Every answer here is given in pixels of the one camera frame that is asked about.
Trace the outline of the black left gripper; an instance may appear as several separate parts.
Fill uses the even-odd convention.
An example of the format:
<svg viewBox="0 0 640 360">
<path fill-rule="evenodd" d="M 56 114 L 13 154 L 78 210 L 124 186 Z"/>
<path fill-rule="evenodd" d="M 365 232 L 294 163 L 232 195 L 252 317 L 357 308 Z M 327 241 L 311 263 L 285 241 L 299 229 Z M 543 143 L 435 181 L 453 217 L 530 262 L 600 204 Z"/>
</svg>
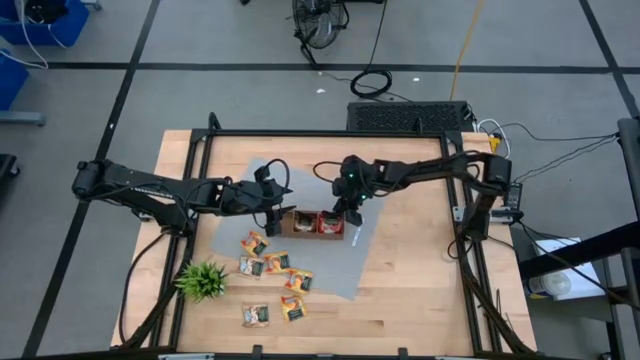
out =
<svg viewBox="0 0 640 360">
<path fill-rule="evenodd" d="M 274 237 L 281 234 L 283 216 L 296 209 L 295 205 L 280 207 L 284 195 L 292 192 L 292 189 L 284 188 L 274 179 L 231 183 L 223 190 L 223 214 L 234 216 L 264 213 L 264 231 L 268 237 Z"/>
</svg>

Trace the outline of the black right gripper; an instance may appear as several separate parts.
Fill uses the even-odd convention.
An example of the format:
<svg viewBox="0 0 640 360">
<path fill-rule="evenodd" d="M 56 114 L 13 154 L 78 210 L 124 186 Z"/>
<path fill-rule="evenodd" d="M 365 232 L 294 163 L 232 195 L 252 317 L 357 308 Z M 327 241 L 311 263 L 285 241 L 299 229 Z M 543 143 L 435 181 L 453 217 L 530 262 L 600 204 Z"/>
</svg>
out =
<svg viewBox="0 0 640 360">
<path fill-rule="evenodd" d="M 356 210 L 367 199 L 374 197 L 374 181 L 380 175 L 380 162 L 367 163 L 356 155 L 347 156 L 340 165 L 340 176 L 333 181 L 333 195 L 337 202 L 333 207 L 335 213 L 347 210 L 347 222 L 361 226 L 363 219 Z"/>
</svg>

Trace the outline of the red strawberry tea packet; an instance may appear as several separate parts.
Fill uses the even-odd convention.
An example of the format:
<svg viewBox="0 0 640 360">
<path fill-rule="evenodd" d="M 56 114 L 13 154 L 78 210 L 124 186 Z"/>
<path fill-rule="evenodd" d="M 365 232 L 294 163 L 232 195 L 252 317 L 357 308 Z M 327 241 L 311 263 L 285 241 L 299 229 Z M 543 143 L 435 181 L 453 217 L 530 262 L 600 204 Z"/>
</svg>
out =
<svg viewBox="0 0 640 360">
<path fill-rule="evenodd" d="M 319 215 L 318 231 L 323 234 L 342 234 L 344 220 L 341 214 L 323 211 Z"/>
</svg>

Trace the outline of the wooden three-compartment tray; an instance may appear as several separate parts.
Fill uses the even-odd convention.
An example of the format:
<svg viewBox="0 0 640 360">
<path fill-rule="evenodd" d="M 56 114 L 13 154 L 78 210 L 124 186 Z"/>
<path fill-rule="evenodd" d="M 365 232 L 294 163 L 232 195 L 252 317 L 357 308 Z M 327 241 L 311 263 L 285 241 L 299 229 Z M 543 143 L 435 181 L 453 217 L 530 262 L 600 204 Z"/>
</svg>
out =
<svg viewBox="0 0 640 360">
<path fill-rule="evenodd" d="M 319 215 L 323 211 L 302 211 L 302 212 L 316 212 L 318 214 L 316 233 L 295 232 L 293 230 L 293 221 L 294 221 L 294 214 L 296 211 L 301 211 L 301 210 L 293 210 L 287 213 L 284 216 L 284 218 L 281 220 L 281 230 L 282 230 L 281 234 L 283 237 L 296 238 L 296 239 L 308 239 L 308 240 L 330 240 L 330 241 L 342 240 L 344 238 L 345 221 L 344 221 L 344 229 L 342 234 L 323 234 L 318 231 Z"/>
</svg>

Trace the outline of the orange mango tea packet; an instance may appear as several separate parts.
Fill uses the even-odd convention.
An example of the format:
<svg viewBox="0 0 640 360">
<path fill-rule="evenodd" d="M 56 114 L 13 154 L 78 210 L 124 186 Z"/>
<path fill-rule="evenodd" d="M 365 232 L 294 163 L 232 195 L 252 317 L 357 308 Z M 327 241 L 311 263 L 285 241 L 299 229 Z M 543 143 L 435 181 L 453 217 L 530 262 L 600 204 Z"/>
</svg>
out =
<svg viewBox="0 0 640 360">
<path fill-rule="evenodd" d="M 255 231 L 250 231 L 241 241 L 241 247 L 251 257 L 260 257 L 269 245 L 270 241 Z"/>
<path fill-rule="evenodd" d="M 291 268 L 287 251 L 265 254 L 264 261 L 269 275 L 286 273 Z"/>
<path fill-rule="evenodd" d="M 297 295 L 282 296 L 281 311 L 286 322 L 292 322 L 308 314 L 303 298 Z"/>
<path fill-rule="evenodd" d="M 298 294 L 308 294 L 314 279 L 314 273 L 307 270 L 289 269 L 289 279 L 284 287 Z"/>
</svg>

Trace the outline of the grey ribbed mat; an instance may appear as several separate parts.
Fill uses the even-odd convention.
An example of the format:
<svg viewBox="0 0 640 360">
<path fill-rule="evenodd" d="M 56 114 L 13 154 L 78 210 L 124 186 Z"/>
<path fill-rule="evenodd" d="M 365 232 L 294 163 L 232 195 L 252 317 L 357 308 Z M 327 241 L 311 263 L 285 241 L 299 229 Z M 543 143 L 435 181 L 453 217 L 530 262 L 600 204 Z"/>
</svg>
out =
<svg viewBox="0 0 640 360">
<path fill-rule="evenodd" d="M 288 177 L 293 192 L 284 197 L 284 206 L 295 205 L 298 210 L 329 210 L 334 206 L 336 198 L 331 193 L 331 186 L 309 171 L 292 167 Z M 296 239 L 280 234 L 269 239 L 266 251 L 287 251 L 292 267 L 313 272 L 314 290 L 353 300 L 384 204 L 383 199 L 375 198 L 360 207 L 364 223 L 356 247 L 351 246 L 356 227 L 347 225 L 342 240 Z M 210 248 L 219 255 L 237 258 L 244 253 L 241 241 L 251 230 L 262 231 L 251 216 L 222 217 Z"/>
</svg>

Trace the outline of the black perforated computer case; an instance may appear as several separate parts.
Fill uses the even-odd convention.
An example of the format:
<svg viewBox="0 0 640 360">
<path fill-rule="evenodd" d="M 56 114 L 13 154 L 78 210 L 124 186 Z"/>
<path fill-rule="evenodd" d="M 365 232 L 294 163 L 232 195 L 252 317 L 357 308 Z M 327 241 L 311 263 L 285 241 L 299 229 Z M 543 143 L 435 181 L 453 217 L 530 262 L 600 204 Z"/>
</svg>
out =
<svg viewBox="0 0 640 360">
<path fill-rule="evenodd" d="M 476 116 L 466 101 L 352 102 L 347 129 L 374 132 L 472 132 Z"/>
</svg>

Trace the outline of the spiky green artificial plant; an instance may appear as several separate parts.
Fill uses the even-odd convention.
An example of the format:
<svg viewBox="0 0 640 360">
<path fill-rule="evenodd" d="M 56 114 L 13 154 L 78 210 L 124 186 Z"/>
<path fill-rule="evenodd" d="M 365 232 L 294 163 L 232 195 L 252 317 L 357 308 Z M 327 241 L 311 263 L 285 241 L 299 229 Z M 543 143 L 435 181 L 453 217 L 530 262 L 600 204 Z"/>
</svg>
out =
<svg viewBox="0 0 640 360">
<path fill-rule="evenodd" d="M 193 303 L 215 299 L 225 294 L 229 274 L 224 266 L 215 262 L 188 264 L 177 279 L 175 286 Z"/>
</svg>

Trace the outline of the black floor fan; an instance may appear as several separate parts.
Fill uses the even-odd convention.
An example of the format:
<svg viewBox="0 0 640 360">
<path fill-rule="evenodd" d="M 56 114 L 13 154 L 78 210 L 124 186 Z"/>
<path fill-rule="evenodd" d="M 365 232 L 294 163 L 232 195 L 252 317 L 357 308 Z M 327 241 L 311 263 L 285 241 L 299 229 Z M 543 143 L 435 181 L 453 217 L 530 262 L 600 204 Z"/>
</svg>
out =
<svg viewBox="0 0 640 360">
<path fill-rule="evenodd" d="M 330 46 L 347 28 L 350 15 L 344 0 L 292 0 L 294 37 L 313 69 L 318 69 L 312 50 Z"/>
</svg>

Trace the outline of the black metal rack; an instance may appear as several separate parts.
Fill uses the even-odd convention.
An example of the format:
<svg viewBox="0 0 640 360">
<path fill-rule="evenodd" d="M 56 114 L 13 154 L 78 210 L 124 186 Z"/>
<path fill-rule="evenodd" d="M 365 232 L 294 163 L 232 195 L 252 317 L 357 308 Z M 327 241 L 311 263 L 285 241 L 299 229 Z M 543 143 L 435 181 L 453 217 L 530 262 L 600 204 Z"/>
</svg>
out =
<svg viewBox="0 0 640 360">
<path fill-rule="evenodd" d="M 617 126 L 637 220 L 579 243 L 544 251 L 521 265 L 521 277 L 529 280 L 560 270 L 576 271 L 579 265 L 611 256 L 620 257 L 625 283 L 603 288 L 606 304 L 613 312 L 606 321 L 611 360 L 624 359 L 622 337 L 617 329 L 620 317 L 615 314 L 618 306 L 630 308 L 640 344 L 640 115 L 620 119 Z"/>
</svg>

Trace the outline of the white box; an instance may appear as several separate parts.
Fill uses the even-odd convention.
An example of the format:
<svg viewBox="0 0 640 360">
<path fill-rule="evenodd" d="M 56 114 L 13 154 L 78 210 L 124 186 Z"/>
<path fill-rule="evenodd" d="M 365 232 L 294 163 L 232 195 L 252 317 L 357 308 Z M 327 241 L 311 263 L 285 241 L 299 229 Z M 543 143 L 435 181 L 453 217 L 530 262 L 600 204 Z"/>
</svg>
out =
<svg viewBox="0 0 640 360">
<path fill-rule="evenodd" d="M 531 299 L 552 298 L 556 301 L 603 296 L 601 282 L 591 263 L 564 269 L 527 280 L 525 293 Z"/>
</svg>

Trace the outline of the large blue storage bin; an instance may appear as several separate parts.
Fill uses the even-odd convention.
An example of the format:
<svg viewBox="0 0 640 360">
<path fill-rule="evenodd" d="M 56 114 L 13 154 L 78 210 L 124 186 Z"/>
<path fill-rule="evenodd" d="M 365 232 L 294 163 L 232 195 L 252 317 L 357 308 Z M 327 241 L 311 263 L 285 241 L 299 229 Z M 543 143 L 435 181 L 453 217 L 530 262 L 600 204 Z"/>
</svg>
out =
<svg viewBox="0 0 640 360">
<path fill-rule="evenodd" d="M 89 17 L 89 10 L 80 0 L 51 0 L 68 12 L 51 24 L 32 23 L 25 18 L 25 29 L 34 46 L 75 44 Z M 13 45 L 27 45 L 20 20 L 20 0 L 0 0 L 0 37 Z"/>
</svg>

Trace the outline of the grey metal foot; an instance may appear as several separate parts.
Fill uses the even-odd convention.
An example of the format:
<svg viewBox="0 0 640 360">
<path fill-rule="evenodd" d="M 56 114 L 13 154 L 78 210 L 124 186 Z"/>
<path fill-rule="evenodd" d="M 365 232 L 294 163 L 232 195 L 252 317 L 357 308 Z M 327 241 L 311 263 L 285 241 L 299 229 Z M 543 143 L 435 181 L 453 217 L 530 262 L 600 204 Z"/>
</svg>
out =
<svg viewBox="0 0 640 360">
<path fill-rule="evenodd" d="M 46 119 L 39 112 L 0 111 L 0 124 L 35 125 L 43 127 Z"/>
</svg>

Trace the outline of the black chair base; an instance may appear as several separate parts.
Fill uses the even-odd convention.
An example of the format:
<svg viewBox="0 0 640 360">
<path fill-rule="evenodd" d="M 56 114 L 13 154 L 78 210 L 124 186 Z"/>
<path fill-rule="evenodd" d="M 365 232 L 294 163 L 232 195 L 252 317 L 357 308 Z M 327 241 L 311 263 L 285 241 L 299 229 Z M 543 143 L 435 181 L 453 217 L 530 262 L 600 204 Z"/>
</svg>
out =
<svg viewBox="0 0 640 360">
<path fill-rule="evenodd" d="M 20 172 L 15 155 L 0 154 L 0 201 L 5 197 L 12 186 L 13 180 Z"/>
</svg>

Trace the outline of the small blue storage bin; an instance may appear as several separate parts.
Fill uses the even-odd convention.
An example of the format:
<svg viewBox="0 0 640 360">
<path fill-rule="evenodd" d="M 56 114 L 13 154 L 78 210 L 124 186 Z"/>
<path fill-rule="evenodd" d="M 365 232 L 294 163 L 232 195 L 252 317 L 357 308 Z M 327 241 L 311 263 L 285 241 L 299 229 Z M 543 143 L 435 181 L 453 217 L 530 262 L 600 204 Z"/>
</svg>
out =
<svg viewBox="0 0 640 360">
<path fill-rule="evenodd" d="M 0 111 L 8 110 L 29 76 L 26 67 L 0 49 Z"/>
</svg>

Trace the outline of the black device in bin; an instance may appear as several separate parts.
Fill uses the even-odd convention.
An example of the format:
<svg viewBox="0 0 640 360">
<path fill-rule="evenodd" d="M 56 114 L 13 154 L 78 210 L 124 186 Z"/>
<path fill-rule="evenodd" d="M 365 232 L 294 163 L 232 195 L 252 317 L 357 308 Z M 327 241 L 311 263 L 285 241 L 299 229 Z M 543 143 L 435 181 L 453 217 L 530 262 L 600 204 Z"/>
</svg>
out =
<svg viewBox="0 0 640 360">
<path fill-rule="evenodd" d="M 52 24 L 69 13 L 65 0 L 26 0 L 24 15 L 33 24 Z"/>
</svg>

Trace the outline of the black aluminium table frame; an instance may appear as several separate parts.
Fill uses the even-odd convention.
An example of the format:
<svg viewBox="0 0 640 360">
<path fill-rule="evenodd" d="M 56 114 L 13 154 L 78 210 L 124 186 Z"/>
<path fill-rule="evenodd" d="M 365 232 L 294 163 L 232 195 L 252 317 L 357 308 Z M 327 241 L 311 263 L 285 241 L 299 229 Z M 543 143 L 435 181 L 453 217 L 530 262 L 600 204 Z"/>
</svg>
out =
<svg viewBox="0 0 640 360">
<path fill-rule="evenodd" d="M 366 159 L 425 160 L 448 149 L 441 136 L 337 130 L 168 130 L 154 173 L 180 178 L 237 176 L 252 158 L 280 158 L 309 168 L 350 154 Z M 449 356 L 521 360 L 537 346 L 509 229 L 459 259 L 451 209 L 465 191 L 450 180 L 412 186 L 382 210 L 354 300 L 316 291 L 309 314 L 286 322 L 285 290 L 275 276 L 232 276 L 229 291 L 192 304 L 168 301 L 138 347 L 211 353 L 216 358 Z M 269 325 L 243 326 L 243 304 L 267 304 Z"/>
</svg>

